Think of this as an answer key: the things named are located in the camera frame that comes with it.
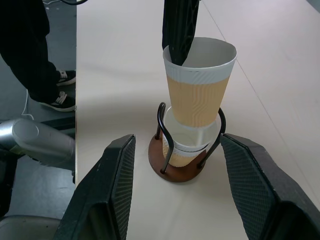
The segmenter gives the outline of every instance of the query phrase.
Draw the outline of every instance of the stacked paper cups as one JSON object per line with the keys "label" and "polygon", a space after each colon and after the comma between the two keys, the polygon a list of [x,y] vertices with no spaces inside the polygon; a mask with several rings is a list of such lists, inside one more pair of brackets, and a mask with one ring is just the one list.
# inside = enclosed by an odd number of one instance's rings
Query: stacked paper cups
{"label": "stacked paper cups", "polygon": [[[171,100],[163,123],[174,142],[172,166],[188,165],[216,137],[215,120],[236,58],[232,44],[207,37],[193,39],[182,66],[171,62],[168,46],[163,50]],[[164,157],[168,149],[163,136]]]}

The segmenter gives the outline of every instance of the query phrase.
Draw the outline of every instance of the white shoe sole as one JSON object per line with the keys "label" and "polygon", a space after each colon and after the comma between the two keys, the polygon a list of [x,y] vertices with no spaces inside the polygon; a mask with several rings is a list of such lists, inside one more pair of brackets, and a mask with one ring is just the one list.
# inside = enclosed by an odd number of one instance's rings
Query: white shoe sole
{"label": "white shoe sole", "polygon": [[75,82],[76,82],[76,77],[70,79],[69,81],[64,81],[64,82],[57,83],[56,85],[57,85],[58,87],[60,87],[60,86],[67,86],[67,85],[74,84]]}
{"label": "white shoe sole", "polygon": [[44,106],[47,106],[49,108],[52,108],[56,111],[59,111],[59,112],[64,112],[64,113],[67,113],[67,112],[73,112],[74,110],[76,110],[76,105],[74,106],[71,106],[71,107],[68,107],[68,108],[59,108],[59,107],[54,107],[50,104],[47,104],[45,102],[39,102],[40,104],[44,105]]}

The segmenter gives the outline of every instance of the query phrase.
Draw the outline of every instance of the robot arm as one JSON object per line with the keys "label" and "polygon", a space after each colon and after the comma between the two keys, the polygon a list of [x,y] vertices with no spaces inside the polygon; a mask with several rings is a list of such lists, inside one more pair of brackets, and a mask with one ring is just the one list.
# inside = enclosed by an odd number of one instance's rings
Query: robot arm
{"label": "robot arm", "polygon": [[75,140],[43,123],[23,118],[2,122],[0,146],[42,165],[75,171]]}

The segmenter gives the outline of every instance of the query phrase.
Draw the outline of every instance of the table surface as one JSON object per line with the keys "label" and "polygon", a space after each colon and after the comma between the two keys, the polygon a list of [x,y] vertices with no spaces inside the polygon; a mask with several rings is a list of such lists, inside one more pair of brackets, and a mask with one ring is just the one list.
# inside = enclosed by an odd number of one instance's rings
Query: table surface
{"label": "table surface", "polygon": [[[163,0],[89,0],[77,7],[76,182],[114,139],[136,135],[128,240],[248,239],[222,147],[183,184],[148,161],[160,102]],[[196,36],[238,50],[221,108],[226,132],[263,145],[320,208],[320,14],[304,0],[202,0]]]}

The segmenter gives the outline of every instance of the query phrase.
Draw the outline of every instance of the black pants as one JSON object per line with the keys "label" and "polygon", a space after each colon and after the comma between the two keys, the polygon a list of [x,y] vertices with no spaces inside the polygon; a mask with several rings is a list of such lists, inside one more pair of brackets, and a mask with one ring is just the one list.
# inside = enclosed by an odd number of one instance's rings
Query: black pants
{"label": "black pants", "polygon": [[59,96],[60,72],[48,61],[49,32],[42,0],[0,0],[0,54],[30,97],[44,103]]}

